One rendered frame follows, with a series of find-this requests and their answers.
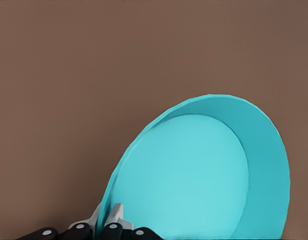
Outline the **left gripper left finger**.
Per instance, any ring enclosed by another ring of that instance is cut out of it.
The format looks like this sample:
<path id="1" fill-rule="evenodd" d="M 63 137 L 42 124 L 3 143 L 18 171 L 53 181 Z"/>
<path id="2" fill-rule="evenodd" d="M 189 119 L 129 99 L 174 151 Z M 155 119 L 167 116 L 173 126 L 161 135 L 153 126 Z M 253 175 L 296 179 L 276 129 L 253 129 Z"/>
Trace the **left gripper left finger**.
<path id="1" fill-rule="evenodd" d="M 90 218 L 71 224 L 67 230 L 59 234 L 59 240 L 96 240 L 100 205 L 98 204 Z"/>

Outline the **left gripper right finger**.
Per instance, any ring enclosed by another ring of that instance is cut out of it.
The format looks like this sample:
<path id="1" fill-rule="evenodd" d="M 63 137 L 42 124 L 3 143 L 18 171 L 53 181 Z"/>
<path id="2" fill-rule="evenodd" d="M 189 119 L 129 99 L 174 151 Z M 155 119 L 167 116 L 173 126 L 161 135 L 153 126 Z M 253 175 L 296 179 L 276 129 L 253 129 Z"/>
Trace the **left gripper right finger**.
<path id="1" fill-rule="evenodd" d="M 133 224 L 124 220 L 124 207 L 116 203 L 110 211 L 102 230 L 102 240 L 131 240 Z"/>

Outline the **blue plate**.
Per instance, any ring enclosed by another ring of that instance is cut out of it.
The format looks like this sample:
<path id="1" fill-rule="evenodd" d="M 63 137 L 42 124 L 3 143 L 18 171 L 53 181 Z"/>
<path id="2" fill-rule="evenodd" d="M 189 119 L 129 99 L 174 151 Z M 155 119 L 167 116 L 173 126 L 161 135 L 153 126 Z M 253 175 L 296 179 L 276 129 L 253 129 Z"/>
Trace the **blue plate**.
<path id="1" fill-rule="evenodd" d="M 165 111 L 114 169 L 97 229 L 116 203 L 124 220 L 166 240 L 279 239 L 290 195 L 278 130 L 257 106 L 208 94 Z"/>

